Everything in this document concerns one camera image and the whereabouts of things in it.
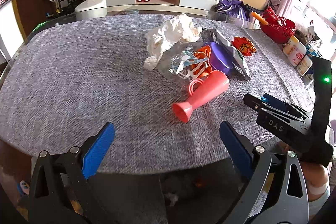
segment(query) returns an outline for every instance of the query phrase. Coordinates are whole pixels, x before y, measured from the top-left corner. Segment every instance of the pink plastic funnel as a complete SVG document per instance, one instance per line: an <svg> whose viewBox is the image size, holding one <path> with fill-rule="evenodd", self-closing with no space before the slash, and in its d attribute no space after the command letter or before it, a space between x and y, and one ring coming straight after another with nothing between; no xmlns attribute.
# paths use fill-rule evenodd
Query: pink plastic funnel
<svg viewBox="0 0 336 224"><path fill-rule="evenodd" d="M229 79L227 76L219 70L214 70L188 100L172 104L173 112L182 122L188 122L194 109L227 91L228 88Z"/></svg>

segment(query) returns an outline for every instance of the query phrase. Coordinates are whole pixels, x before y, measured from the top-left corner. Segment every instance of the window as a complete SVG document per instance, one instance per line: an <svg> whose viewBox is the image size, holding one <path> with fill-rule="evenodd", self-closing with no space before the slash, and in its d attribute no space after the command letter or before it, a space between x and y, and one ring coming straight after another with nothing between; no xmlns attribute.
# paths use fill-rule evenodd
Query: window
<svg viewBox="0 0 336 224"><path fill-rule="evenodd" d="M291 18L303 17L304 24L314 21L316 34L322 39L320 53L326 59L336 57L336 0L294 0Z"/></svg>

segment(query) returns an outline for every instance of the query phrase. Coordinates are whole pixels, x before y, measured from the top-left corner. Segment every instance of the white plastic jar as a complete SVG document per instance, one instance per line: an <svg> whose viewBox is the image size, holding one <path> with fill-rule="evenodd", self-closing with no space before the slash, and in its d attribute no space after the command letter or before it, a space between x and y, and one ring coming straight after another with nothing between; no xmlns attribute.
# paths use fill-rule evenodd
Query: white plastic jar
<svg viewBox="0 0 336 224"><path fill-rule="evenodd" d="M291 36L288 44L283 48L283 53L288 57L293 67L300 63L306 52L306 47L295 36Z"/></svg>
<svg viewBox="0 0 336 224"><path fill-rule="evenodd" d="M302 77L306 74L306 72L310 69L310 67L313 65L312 60L309 58L308 55L306 55L301 62L297 65L296 71L299 73L299 75Z"/></svg>

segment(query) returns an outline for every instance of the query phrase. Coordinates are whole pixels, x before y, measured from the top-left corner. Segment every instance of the orange candy wrapper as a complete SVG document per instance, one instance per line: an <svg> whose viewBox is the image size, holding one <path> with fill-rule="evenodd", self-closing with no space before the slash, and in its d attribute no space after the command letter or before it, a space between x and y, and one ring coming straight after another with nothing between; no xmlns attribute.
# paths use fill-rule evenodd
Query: orange candy wrapper
<svg viewBox="0 0 336 224"><path fill-rule="evenodd" d="M209 59L210 58L210 54L211 54L211 48L208 45L200 48L199 50L197 50L197 52L193 53L193 55L195 55L195 57L197 57L199 59L203 59L205 57L207 57ZM206 63L208 65L208 67L197 78L202 78L202 77L208 76L212 72L212 68L211 68L211 65L210 65L209 61L207 61ZM191 67L192 70L194 68L196 68L197 66L198 66L198 64L190 65L190 67ZM199 68L197 71L195 71L194 75L197 75L204 66L205 65L203 65L201 68Z"/></svg>
<svg viewBox="0 0 336 224"><path fill-rule="evenodd" d="M252 56L252 53L257 52L253 43L246 37L234 37L231 44L244 56Z"/></svg>

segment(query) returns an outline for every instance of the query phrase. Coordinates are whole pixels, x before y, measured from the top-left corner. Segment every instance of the gray fabric tablecloth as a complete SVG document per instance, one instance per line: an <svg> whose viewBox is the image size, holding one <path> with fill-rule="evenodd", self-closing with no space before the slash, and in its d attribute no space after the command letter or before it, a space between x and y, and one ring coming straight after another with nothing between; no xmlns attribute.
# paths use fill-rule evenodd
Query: gray fabric tablecloth
<svg viewBox="0 0 336 224"><path fill-rule="evenodd" d="M171 104L186 93L158 70L146 71L146 33L172 16L122 15L61 25L37 34L0 90L0 138L30 155L64 153L107 121L115 141L99 171L148 174L192 168L228 157L219 125L230 121L256 145L273 135L255 123L246 93L269 93L310 109L308 92L278 45L261 30L205 19L227 39L248 37L251 81L234 71L230 88L180 122Z"/></svg>

